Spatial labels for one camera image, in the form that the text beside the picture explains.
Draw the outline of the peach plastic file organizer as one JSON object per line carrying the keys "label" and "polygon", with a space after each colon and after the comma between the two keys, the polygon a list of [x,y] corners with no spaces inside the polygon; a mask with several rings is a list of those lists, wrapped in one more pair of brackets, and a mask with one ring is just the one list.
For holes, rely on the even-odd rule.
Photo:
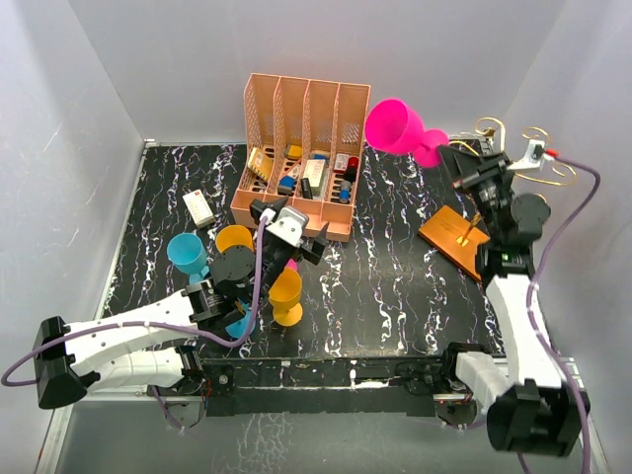
{"label": "peach plastic file organizer", "polygon": [[[316,235],[328,222],[329,239],[349,241],[356,214],[370,91],[365,84],[252,74],[243,94],[247,154],[246,165],[231,202],[235,222],[246,227],[254,225],[250,214],[250,204],[254,199],[273,201],[288,197],[288,205],[309,217],[305,235]],[[292,161],[285,157],[288,144],[302,147],[300,160]],[[253,147],[260,147],[274,157],[274,169],[267,183],[247,168]],[[348,204],[339,201],[341,181],[345,178],[344,173],[337,174],[333,170],[337,153],[359,159]],[[312,158],[326,159],[328,171],[321,194],[306,199],[302,196],[300,181],[307,161]],[[293,195],[279,195],[279,180],[296,162],[300,162],[302,167]]]}

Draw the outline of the blue wine glass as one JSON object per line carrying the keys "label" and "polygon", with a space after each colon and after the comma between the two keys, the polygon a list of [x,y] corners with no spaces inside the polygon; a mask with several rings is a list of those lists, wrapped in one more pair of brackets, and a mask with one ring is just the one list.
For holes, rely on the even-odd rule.
{"label": "blue wine glass", "polygon": [[229,324],[226,328],[226,334],[234,340],[235,343],[243,343],[253,333],[256,326],[256,319],[250,315],[244,316],[240,320]]}
{"label": "blue wine glass", "polygon": [[198,283],[208,278],[207,251],[195,233],[180,233],[168,243],[167,256],[176,269],[189,278],[189,283]]}

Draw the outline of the blue grey stamp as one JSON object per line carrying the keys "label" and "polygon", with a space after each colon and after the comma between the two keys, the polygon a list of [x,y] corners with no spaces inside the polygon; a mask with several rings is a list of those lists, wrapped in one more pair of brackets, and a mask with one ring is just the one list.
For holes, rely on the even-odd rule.
{"label": "blue grey stamp", "polygon": [[283,176],[277,185],[277,193],[282,196],[292,196],[296,187],[296,179],[291,176]]}
{"label": "blue grey stamp", "polygon": [[347,180],[341,181],[339,201],[343,204],[348,204],[351,201],[353,190],[353,183]]}

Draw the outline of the yellow orange wine glass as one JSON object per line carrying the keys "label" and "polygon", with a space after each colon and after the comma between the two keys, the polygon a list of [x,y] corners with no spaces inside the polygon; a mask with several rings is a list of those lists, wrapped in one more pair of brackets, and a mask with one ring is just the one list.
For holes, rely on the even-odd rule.
{"label": "yellow orange wine glass", "polygon": [[298,271],[285,268],[270,288],[269,301],[273,307],[273,317],[283,327],[296,325],[303,316],[300,303],[302,278]]}
{"label": "yellow orange wine glass", "polygon": [[253,235],[249,228],[243,225],[228,225],[222,228],[216,235],[215,247],[219,253],[223,253],[234,246],[242,246],[250,250],[254,250]]}

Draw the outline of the white red card box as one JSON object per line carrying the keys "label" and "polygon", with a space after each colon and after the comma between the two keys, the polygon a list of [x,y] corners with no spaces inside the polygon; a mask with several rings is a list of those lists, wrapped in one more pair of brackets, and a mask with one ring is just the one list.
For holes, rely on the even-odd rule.
{"label": "white red card box", "polygon": [[214,214],[201,190],[195,190],[185,194],[183,201],[198,229],[215,222]]}

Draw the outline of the white paper box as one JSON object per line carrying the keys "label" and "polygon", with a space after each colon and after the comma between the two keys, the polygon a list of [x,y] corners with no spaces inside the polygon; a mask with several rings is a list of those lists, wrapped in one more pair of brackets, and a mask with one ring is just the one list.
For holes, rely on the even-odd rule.
{"label": "white paper box", "polygon": [[321,194],[327,171],[328,161],[326,159],[312,158],[307,161],[302,178],[308,180],[313,196]]}

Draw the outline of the yellow grey eraser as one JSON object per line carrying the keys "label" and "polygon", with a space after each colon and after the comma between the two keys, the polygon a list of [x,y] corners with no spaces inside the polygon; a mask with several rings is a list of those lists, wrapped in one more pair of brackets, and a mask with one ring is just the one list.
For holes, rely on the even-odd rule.
{"label": "yellow grey eraser", "polygon": [[302,147],[299,145],[288,144],[285,148],[285,157],[292,161],[300,160],[302,158]]}

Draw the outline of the red black stamp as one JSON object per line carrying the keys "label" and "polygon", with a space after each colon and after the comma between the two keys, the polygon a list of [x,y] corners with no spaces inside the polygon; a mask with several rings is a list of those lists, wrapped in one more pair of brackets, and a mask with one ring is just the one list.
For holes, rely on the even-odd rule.
{"label": "red black stamp", "polygon": [[348,166],[344,173],[344,178],[346,181],[350,183],[354,183],[356,181],[358,163],[359,163],[359,159],[356,156],[351,156],[349,158]]}

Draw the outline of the yellow spiral notebook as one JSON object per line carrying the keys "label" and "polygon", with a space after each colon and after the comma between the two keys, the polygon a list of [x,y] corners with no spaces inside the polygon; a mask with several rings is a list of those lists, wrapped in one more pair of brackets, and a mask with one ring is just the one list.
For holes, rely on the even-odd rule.
{"label": "yellow spiral notebook", "polygon": [[274,157],[260,147],[253,147],[247,161],[247,168],[261,181],[267,183],[272,175],[274,164]]}

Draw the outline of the wooden rack base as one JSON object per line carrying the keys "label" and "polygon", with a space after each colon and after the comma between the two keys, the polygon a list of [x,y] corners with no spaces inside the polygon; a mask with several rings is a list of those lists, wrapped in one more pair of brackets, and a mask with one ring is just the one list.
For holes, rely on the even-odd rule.
{"label": "wooden rack base", "polygon": [[419,235],[437,248],[468,276],[480,282],[475,258],[478,247],[490,237],[478,228],[481,217],[468,220],[450,206],[444,205],[419,228]]}

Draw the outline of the blue grey stamp right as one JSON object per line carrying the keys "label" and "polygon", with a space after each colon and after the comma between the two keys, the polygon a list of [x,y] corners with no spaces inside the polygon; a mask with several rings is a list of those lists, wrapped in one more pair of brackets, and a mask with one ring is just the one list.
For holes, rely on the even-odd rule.
{"label": "blue grey stamp right", "polygon": [[343,204],[348,204],[351,201],[353,190],[353,183],[347,180],[341,181],[339,201]]}

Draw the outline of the blue grey stamp left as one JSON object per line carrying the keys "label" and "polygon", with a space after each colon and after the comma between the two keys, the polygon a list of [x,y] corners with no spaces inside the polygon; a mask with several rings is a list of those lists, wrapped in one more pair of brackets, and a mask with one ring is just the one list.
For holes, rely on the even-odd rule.
{"label": "blue grey stamp left", "polygon": [[277,185],[277,193],[282,196],[292,196],[296,187],[296,179],[291,176],[283,176]]}

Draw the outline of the black marker block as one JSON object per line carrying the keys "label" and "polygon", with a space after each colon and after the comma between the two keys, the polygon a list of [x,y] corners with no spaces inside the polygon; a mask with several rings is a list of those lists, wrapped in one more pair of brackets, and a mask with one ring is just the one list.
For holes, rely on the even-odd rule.
{"label": "black marker block", "polygon": [[300,181],[302,196],[306,199],[313,199],[310,181],[308,178],[302,178]]}

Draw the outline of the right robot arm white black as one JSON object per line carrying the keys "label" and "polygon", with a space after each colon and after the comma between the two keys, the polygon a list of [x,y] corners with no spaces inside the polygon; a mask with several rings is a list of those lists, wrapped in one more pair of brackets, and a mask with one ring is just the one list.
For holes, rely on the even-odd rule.
{"label": "right robot arm white black", "polygon": [[437,149],[452,185],[470,196],[490,239],[478,245],[475,270],[496,314],[507,368],[475,345],[452,343],[440,367],[449,390],[468,388],[486,419],[496,451],[566,457],[590,411],[587,393],[574,390],[552,355],[536,296],[532,246],[551,209],[535,194],[513,190],[513,164],[505,153],[478,156],[449,145]]}

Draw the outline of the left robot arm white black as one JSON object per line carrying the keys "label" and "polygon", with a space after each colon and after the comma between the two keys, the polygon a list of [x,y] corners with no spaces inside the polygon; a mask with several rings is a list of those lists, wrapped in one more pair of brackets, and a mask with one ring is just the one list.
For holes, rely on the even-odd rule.
{"label": "left robot arm white black", "polygon": [[290,262],[318,265],[327,247],[326,225],[313,239],[303,233],[307,214],[286,199],[255,199],[250,213],[257,225],[224,227],[207,257],[194,233],[168,244],[171,263],[189,284],[154,303],[92,322],[44,320],[34,344],[38,405],[52,410],[72,405],[91,392],[130,385],[175,386],[198,391],[203,369],[183,350],[157,351],[185,336],[221,347],[241,346],[252,334],[262,304],[287,276]]}

